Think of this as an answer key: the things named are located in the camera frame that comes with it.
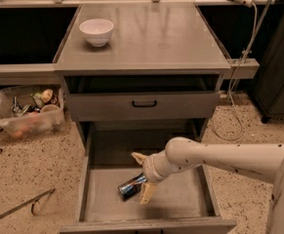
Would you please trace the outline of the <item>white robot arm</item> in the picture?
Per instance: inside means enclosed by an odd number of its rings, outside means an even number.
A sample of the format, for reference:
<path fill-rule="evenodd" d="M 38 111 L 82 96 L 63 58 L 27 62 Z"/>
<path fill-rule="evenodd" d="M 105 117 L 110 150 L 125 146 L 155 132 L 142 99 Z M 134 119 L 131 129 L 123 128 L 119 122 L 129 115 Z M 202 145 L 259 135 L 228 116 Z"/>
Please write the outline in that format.
<path fill-rule="evenodd" d="M 266 234 L 284 234 L 284 143 L 202 144 L 185 137 L 170 139 L 149 156 L 134 152 L 145 182 L 140 202 L 150 201 L 157 184 L 172 174 L 200 165 L 222 169 L 273 185 Z"/>

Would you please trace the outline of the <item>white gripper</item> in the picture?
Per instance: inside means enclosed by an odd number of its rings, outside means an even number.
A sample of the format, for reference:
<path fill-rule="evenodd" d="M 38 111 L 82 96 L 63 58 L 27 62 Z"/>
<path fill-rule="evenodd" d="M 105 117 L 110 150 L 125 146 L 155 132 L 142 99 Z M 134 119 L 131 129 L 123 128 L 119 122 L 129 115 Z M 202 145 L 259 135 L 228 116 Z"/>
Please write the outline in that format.
<path fill-rule="evenodd" d="M 142 184 L 140 203 L 144 205 L 151 200 L 157 188 L 156 183 L 163 181 L 169 175 L 179 172 L 180 166 L 168 159 L 165 150 L 149 156 L 138 152 L 132 152 L 131 155 L 138 164 L 142 165 L 143 174 L 150 181 Z"/>

